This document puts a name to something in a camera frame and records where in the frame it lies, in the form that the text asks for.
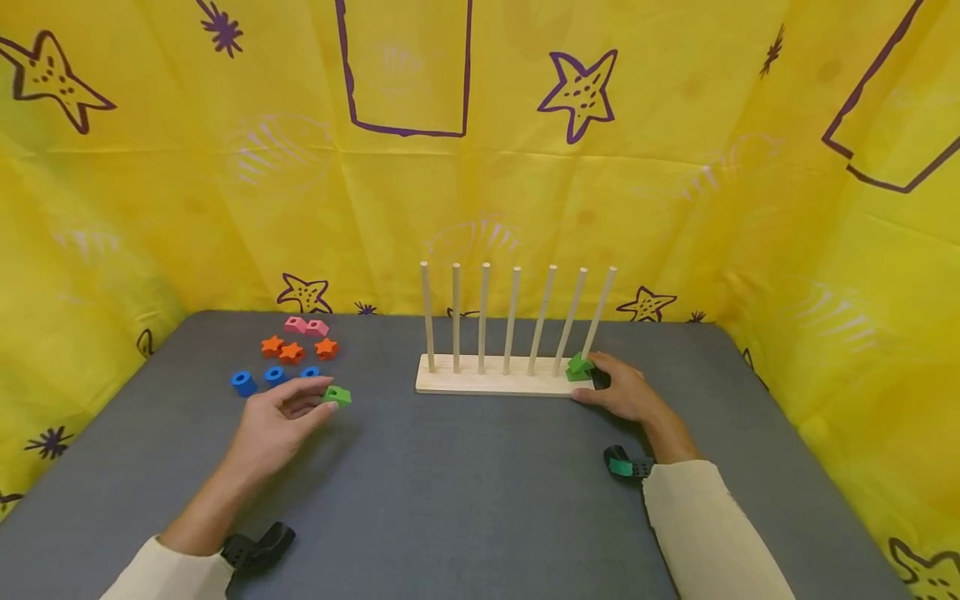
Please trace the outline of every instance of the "wrist strap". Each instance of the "wrist strap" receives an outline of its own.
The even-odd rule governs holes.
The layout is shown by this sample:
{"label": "wrist strap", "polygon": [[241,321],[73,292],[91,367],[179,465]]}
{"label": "wrist strap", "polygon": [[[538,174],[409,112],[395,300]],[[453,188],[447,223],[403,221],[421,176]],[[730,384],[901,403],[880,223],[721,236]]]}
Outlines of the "wrist strap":
{"label": "wrist strap", "polygon": [[638,461],[630,460],[622,445],[612,445],[603,451],[603,463],[607,470],[624,479],[645,479],[654,467],[654,459],[644,456]]}
{"label": "wrist strap", "polygon": [[260,541],[253,541],[242,534],[233,534],[227,538],[220,555],[238,573],[254,574],[279,562],[296,536],[293,529],[277,521],[263,534]]}

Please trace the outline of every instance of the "purple rectangle outline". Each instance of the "purple rectangle outline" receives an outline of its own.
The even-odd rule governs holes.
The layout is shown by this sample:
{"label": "purple rectangle outline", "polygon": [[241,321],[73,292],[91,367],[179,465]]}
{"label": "purple rectangle outline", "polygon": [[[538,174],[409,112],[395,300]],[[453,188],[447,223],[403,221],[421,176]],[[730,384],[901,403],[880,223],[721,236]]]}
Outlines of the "purple rectangle outline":
{"label": "purple rectangle outline", "polygon": [[353,71],[350,69],[347,53],[347,0],[335,0],[337,7],[337,27],[340,31],[340,52],[344,62],[344,78],[347,84],[347,103],[350,109],[350,121],[353,125],[370,132],[388,133],[392,135],[431,135],[434,137],[463,137],[467,134],[467,111],[470,99],[470,33],[473,19],[473,0],[467,0],[467,48],[464,62],[464,121],[458,132],[439,132],[431,130],[411,130],[402,127],[387,127],[374,125],[357,118],[356,101],[353,100]]}
{"label": "purple rectangle outline", "polygon": [[[883,49],[880,50],[880,53],[876,55],[876,59],[867,69],[867,72],[863,74],[863,78],[860,79],[860,82],[856,85],[851,93],[850,97],[847,99],[847,102],[840,108],[840,111],[837,112],[836,116],[833,117],[833,121],[830,123],[830,126],[827,128],[827,131],[824,133],[823,137],[820,139],[830,146],[830,148],[841,156],[845,157],[847,160],[853,159],[853,151],[846,146],[840,144],[839,142],[833,140],[832,136],[837,131],[837,128],[840,127],[841,121],[843,121],[844,116],[847,115],[851,110],[856,107],[857,103],[860,102],[860,96],[863,94],[863,88],[866,86],[867,82],[876,75],[876,72],[880,70],[880,67],[883,66],[883,63],[886,62],[889,58],[890,53],[893,52],[894,46],[896,46],[903,37],[906,35],[910,25],[913,23],[913,17],[917,14],[917,11],[920,9],[920,6],[924,3],[924,0],[914,0],[913,5],[910,7],[910,10],[907,11],[906,16],[900,22],[897,29],[894,31],[893,35],[890,36],[890,39],[887,40],[887,43],[883,46]],[[900,192],[901,194],[909,194],[916,188],[918,185],[923,182],[927,177],[930,176],[934,171],[936,171],[940,165],[947,161],[957,150],[960,150],[960,137],[957,137],[953,140],[947,149],[941,152],[933,161],[928,164],[917,177],[912,179],[906,185],[896,185],[894,183],[888,183],[887,181],[881,181],[875,178],[870,177],[866,173],[863,173],[856,167],[851,164],[847,165],[847,170],[850,171],[854,177],[863,181],[864,183],[869,183],[870,185],[875,185],[883,189],[891,190],[894,192]]]}

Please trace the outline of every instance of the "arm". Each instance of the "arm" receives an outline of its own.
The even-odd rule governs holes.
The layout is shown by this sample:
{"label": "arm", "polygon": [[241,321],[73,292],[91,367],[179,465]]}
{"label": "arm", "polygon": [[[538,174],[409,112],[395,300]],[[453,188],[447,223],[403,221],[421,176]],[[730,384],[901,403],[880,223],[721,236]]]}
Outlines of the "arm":
{"label": "arm", "polygon": [[251,396],[223,462],[167,530],[140,548],[102,600],[225,598],[233,569],[219,553],[233,521],[337,409],[336,402],[320,403],[330,381],[293,379]]}
{"label": "arm", "polygon": [[701,458],[683,420],[643,373],[604,354],[590,360],[611,377],[606,390],[573,398],[639,423],[657,464],[643,482],[650,524],[684,600],[792,600],[777,562],[727,490],[716,466]]}

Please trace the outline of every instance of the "gray table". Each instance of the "gray table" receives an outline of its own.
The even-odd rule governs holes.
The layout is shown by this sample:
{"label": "gray table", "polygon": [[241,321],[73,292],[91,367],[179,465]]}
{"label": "gray table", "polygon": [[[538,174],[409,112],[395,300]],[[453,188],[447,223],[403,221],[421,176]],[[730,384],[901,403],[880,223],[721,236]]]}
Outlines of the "gray table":
{"label": "gray table", "polygon": [[[230,597],[676,597],[637,487],[603,468],[610,444],[641,451],[631,427],[561,398],[418,396],[421,318],[324,318],[343,349],[321,367],[354,403],[240,523],[255,538],[274,520],[298,535]],[[228,379],[249,369],[262,382],[258,343],[283,320],[184,322],[0,525],[0,597],[106,589],[219,461],[243,409]],[[464,325],[475,348],[475,322]],[[517,352],[532,325],[517,323]],[[437,351],[450,352],[450,320],[434,326]],[[503,330],[491,322],[488,352],[502,351]],[[585,332],[577,323],[571,347]],[[559,333],[549,323],[542,348]],[[799,599],[908,597],[721,329],[604,323],[596,346],[641,366],[686,419]]]}

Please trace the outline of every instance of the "beige sleeve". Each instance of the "beige sleeve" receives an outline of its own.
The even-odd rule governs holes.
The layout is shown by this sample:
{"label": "beige sleeve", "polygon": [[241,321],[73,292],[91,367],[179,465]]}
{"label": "beige sleeve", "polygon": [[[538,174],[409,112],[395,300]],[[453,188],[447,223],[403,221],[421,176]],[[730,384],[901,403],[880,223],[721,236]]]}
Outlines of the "beige sleeve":
{"label": "beige sleeve", "polygon": [[683,600],[793,599],[777,562],[713,463],[655,465],[643,495]]}
{"label": "beige sleeve", "polygon": [[232,575],[219,554],[186,556],[151,538],[101,600],[224,600]]}

